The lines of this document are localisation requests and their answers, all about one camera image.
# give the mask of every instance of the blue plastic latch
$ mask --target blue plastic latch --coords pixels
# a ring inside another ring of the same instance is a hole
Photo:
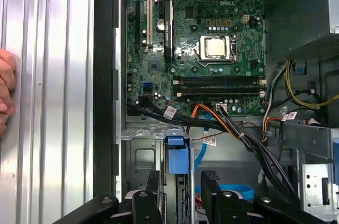
[[[339,186],[339,141],[333,142],[333,156],[334,156],[334,182]]]
[[[181,136],[167,137],[168,172],[170,174],[189,173],[189,150]]]
[[[167,137],[167,143],[169,146],[183,146],[184,139],[182,136],[170,136]]]

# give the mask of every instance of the black ram slot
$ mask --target black ram slot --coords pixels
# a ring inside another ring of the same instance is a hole
[[[259,92],[263,89],[260,88],[182,88],[178,91],[177,96],[258,96]]]
[[[140,51],[141,51],[141,46],[140,46],[141,15],[140,15],[140,1],[139,0],[135,2],[135,7],[136,7],[136,27],[135,27],[136,54],[140,54]]]
[[[246,76],[223,76],[223,77],[180,77],[179,82],[183,86],[200,87],[210,85],[255,85],[258,83],[258,77]]]
[[[165,0],[165,50],[164,58],[166,63],[172,62],[172,52],[173,52],[173,43],[172,43],[172,26],[173,26],[173,7],[172,0]]]

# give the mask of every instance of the sata port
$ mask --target sata port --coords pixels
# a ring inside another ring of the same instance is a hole
[[[143,83],[142,89],[145,93],[153,92],[153,83]]]

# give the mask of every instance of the dell logo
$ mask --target dell logo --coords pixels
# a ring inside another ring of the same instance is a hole
[[[220,6],[235,6],[234,1],[220,1]]]

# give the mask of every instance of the chipset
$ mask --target chipset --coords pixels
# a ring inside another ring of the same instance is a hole
[[[161,70],[161,61],[160,60],[150,60],[148,61],[148,72],[149,73],[158,73]]]

